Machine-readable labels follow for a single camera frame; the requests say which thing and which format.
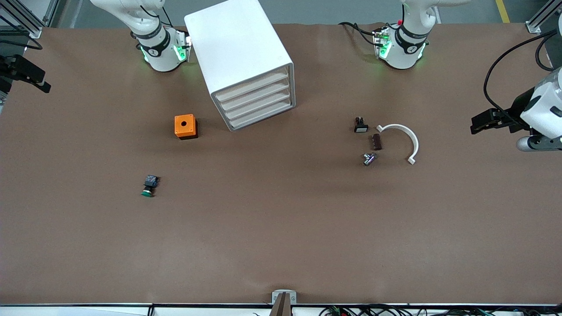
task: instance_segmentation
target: brown tabletop surface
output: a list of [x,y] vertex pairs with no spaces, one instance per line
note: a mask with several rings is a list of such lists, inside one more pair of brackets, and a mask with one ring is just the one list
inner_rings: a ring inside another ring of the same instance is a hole
[[[0,115],[2,303],[559,303],[558,152],[470,134],[491,63],[523,24],[437,25],[410,70],[342,26],[276,25],[297,107],[229,132],[197,64],[153,71],[128,29],[45,29]],[[509,107],[547,72],[534,44],[490,94]],[[179,141],[175,115],[200,137]],[[371,126],[352,131],[363,116]],[[368,136],[382,134],[370,167]],[[147,174],[156,197],[141,196]]]

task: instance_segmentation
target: orange button housing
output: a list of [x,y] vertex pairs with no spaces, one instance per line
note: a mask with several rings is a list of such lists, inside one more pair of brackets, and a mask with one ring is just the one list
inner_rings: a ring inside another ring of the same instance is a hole
[[199,137],[197,127],[197,120],[193,114],[178,115],[174,118],[175,134],[181,140]]

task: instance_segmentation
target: screw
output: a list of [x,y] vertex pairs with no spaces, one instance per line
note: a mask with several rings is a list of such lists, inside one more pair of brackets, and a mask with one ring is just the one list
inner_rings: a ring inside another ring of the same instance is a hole
[[373,160],[375,160],[377,158],[377,154],[375,154],[374,152],[372,152],[370,154],[364,154],[363,158],[365,158],[365,161],[363,161],[363,164],[365,166],[368,166],[373,162]]

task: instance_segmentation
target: yellow floor line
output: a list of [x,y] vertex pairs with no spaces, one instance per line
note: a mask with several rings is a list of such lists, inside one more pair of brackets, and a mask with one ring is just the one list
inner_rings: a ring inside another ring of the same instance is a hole
[[504,0],[496,0],[497,9],[500,12],[501,21],[503,23],[509,23],[509,17],[507,16],[507,11],[505,10]]

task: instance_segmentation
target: white box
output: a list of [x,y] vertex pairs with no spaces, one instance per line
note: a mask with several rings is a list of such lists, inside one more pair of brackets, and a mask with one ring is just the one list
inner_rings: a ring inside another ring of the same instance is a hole
[[295,107],[294,67],[257,0],[185,16],[209,94],[231,131]]

